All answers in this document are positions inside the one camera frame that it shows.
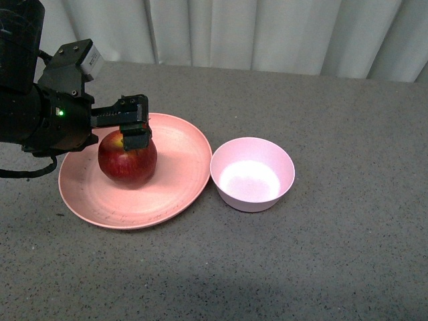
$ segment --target pink plate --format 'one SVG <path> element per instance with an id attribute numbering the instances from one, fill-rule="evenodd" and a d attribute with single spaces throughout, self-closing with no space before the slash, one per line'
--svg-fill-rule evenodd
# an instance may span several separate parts
<path id="1" fill-rule="evenodd" d="M 152 179 L 139 189 L 123 189 L 98 166 L 98 144 L 69 152 L 60 169 L 62 199 L 87 222 L 111 229 L 139 229 L 159 224 L 185 210 L 208 182 L 212 151 L 191 123 L 150 113 L 158 151 Z M 99 141 L 118 128 L 93 130 Z"/>

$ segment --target white backdrop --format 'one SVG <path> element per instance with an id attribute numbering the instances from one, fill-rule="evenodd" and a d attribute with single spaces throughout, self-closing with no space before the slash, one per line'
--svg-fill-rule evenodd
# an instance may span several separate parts
<path id="1" fill-rule="evenodd" d="M 41 0 L 41 49 L 106 60 L 428 82 L 427 0 Z"/>

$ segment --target bowl rim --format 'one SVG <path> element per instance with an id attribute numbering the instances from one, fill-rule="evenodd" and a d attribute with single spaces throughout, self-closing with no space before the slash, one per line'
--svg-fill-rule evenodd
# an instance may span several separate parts
<path id="1" fill-rule="evenodd" d="M 292 165 L 292 168 L 293 168 L 293 175 L 292 175 L 292 180 L 291 180 L 291 182 L 290 182 L 290 184 L 289 184 L 289 186 L 284 190 L 284 192 L 282 192 L 282 193 L 280 193 L 277 197 L 275 197 L 274 199 L 269 199 L 269 200 L 267 200 L 267 201 L 262 201 L 262 202 L 251 202 L 251 201 L 245 201 L 245 200 L 242 200 L 242 199 L 239 199 L 239 198 L 236 198 L 236 197 L 233 197 L 233 196 L 231 196 L 229 193 L 227 193 L 226 191 L 224 191 L 221 187 L 220 187 L 220 185 L 219 185 L 219 182 L 217 181 L 217 179 L 215 179 L 215 177 L 214 177 L 214 175 L 213 175 L 213 161 L 215 160 L 215 155 L 217 154 L 217 152 L 221 149 L 221 148 L 223 148 L 224 146 L 226 146 L 226 145 L 228 145 L 228 144 L 231 144 L 231 143 L 233 143 L 233 142 L 235 142 L 235 141 L 237 141 L 237 140 L 247 140 L 247 139 L 256 139 L 256 140 L 262 140 L 262 141 L 264 141 L 264 142 L 266 142 L 266 143 L 269 143 L 269 144 L 272 144 L 272 145 L 274 145 L 276 148 L 279 148 L 285 155 L 286 155 L 286 157 L 288 158 L 288 160 L 290 161 L 290 163 L 291 163 L 291 165 Z M 253 137 L 253 136 L 244 136 L 244 137 L 238 137 L 238 138 L 234 138 L 234 139 L 231 139 L 231 140 L 228 140 L 227 142 L 224 142 L 222 145 L 220 145 L 216 150 L 215 150 L 215 152 L 213 153 L 213 156 L 211 157 L 211 161 L 210 161 L 210 163 L 209 163 L 209 172 L 210 172 L 210 175 L 211 175 L 211 178 L 213 179 L 213 182 L 214 182 L 214 184 L 215 184 L 215 186 L 220 190 L 220 191 L 222 191 L 224 194 L 226 194 L 227 196 L 229 196 L 229 197 L 231 197 L 231 198 L 233 198 L 233 199 L 236 199 L 237 201 L 240 201 L 240 202 L 243 202 L 243 203 L 248 203 L 248 204 L 260 204 L 260 203 L 269 203 L 269 202 L 272 202 L 272 201 L 277 201 L 278 199 L 280 199 L 281 197 L 283 197 L 290 189 L 291 189 L 291 187 L 293 186 L 293 184 L 294 184 L 294 181 L 295 181 L 295 179 L 296 179 L 296 168 L 295 168 L 295 166 L 294 166 L 294 162 L 293 162 L 293 160 L 292 160 L 292 158 L 289 156 L 289 154 L 281 147 L 281 146 L 279 146 L 278 144 L 275 144 L 274 142 L 272 142 L 272 141 L 270 141 L 270 140 L 267 140 L 267 139 L 264 139 L 264 138 L 260 138 L 260 137 Z"/>

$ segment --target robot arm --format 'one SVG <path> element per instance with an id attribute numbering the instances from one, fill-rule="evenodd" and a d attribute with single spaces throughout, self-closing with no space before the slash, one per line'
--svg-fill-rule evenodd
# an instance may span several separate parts
<path id="1" fill-rule="evenodd" d="M 84 84 L 103 59 L 91 39 L 62 45 L 53 57 L 39 50 L 44 8 L 38 0 L 0 1 L 0 142 L 20 144 L 53 164 L 36 172 L 0 171 L 0 177 L 38 177 L 56 167 L 56 156 L 98 142 L 93 128 L 119 126 L 126 150 L 145 148 L 151 137 L 148 99 L 123 96 L 92 109 Z M 33 83 L 37 57 L 45 64 Z"/>

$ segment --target curtain fold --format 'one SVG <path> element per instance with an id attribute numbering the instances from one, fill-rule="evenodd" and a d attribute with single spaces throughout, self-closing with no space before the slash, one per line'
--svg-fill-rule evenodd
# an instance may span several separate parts
<path id="1" fill-rule="evenodd" d="M 41 49 L 106 60 L 428 82 L 425 0 L 41 0 Z"/>

